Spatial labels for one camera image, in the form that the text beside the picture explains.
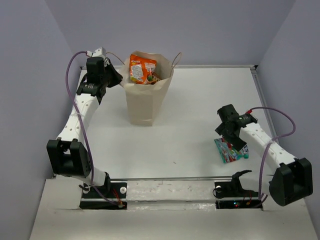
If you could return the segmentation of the teal Fox's candy bag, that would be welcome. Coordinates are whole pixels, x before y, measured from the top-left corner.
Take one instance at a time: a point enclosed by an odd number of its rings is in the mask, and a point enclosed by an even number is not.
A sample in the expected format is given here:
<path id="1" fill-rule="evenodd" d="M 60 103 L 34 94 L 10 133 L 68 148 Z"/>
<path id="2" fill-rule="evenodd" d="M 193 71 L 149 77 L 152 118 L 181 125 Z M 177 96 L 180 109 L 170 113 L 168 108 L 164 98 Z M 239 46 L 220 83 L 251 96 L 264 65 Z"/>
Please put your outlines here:
<path id="1" fill-rule="evenodd" d="M 216 138 L 214 142 L 219 155 L 225 164 L 249 158 L 249 148 L 247 145 L 241 150 L 236 150 L 233 145 L 225 141 L 224 138 Z"/>

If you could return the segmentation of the orange candy bag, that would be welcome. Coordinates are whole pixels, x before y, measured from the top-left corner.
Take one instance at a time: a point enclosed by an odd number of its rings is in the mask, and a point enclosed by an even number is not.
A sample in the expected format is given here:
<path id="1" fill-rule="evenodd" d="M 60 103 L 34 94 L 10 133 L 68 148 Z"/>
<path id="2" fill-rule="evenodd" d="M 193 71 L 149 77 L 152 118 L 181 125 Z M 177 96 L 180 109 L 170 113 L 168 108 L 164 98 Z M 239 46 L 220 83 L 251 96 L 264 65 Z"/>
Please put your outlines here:
<path id="1" fill-rule="evenodd" d="M 154 72 L 157 61 L 131 54 L 129 58 L 130 80 L 135 84 L 150 85 L 156 82 Z"/>

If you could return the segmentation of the cream paper bag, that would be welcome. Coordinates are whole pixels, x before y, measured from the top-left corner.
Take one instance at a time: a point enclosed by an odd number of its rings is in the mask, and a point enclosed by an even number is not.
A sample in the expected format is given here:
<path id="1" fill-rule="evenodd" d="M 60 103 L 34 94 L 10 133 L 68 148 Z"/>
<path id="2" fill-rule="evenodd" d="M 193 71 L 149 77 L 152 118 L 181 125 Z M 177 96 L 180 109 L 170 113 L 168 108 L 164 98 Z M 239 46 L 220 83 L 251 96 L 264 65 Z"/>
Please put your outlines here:
<path id="1" fill-rule="evenodd" d="M 118 71 L 123 77 L 120 86 L 125 91 L 130 123 L 152 126 L 171 84 L 175 66 L 181 60 L 182 53 L 179 52 L 173 61 L 169 61 L 163 55 L 156 53 L 134 51 L 131 55 L 157 61 L 154 72 L 159 75 L 161 80 L 155 84 L 136 84 L 131 81 L 130 57 L 122 62 Z"/>

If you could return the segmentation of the brown Kettle chips bag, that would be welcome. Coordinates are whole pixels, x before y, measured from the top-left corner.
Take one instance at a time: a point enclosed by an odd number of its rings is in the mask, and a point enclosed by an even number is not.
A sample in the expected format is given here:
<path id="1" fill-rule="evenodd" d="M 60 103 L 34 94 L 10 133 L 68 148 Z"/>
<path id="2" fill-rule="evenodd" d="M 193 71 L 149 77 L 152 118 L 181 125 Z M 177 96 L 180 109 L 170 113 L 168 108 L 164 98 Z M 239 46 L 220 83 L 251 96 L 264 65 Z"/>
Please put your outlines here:
<path id="1" fill-rule="evenodd" d="M 156 73 L 153 72 L 151 75 L 151 84 L 154 85 L 155 83 L 159 82 L 161 80 L 160 76 Z"/>

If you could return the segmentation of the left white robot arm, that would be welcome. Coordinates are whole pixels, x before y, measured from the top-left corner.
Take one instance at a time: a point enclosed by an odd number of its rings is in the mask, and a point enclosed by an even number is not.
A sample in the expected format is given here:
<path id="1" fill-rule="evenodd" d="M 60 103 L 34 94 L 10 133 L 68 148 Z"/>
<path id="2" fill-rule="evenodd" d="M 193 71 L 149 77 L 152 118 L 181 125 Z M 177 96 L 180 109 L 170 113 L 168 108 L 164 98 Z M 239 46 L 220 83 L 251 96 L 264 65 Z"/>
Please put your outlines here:
<path id="1" fill-rule="evenodd" d="M 111 179 L 107 172 L 94 167 L 86 131 L 107 89 L 122 79 L 108 57 L 102 54 L 88 57 L 86 74 L 79 81 L 76 93 L 67 91 L 72 101 L 68 120 L 57 138 L 50 139 L 46 145 L 55 175 L 81 180 L 101 198 L 110 194 Z"/>

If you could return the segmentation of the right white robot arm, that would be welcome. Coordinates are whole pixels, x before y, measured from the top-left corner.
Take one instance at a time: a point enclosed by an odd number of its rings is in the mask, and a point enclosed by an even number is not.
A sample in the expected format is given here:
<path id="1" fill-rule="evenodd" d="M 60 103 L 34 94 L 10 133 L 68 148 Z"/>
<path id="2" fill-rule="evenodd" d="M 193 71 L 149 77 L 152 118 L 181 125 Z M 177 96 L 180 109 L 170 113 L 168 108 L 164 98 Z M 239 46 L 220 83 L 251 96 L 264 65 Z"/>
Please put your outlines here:
<path id="1" fill-rule="evenodd" d="M 214 184 L 212 194 L 217 199 L 247 198 L 257 196 L 259 205 L 271 197 L 279 206 L 286 206 L 313 194 L 312 164 L 304 158 L 297 158 L 278 144 L 278 139 L 291 136 L 292 130 L 279 136 L 270 137 L 253 116 L 254 108 L 240 115 L 232 104 L 217 110 L 221 120 L 215 132 L 226 145 L 241 151 L 249 147 L 261 157 L 257 183 L 242 176 L 251 170 L 237 171 L 229 181 Z"/>

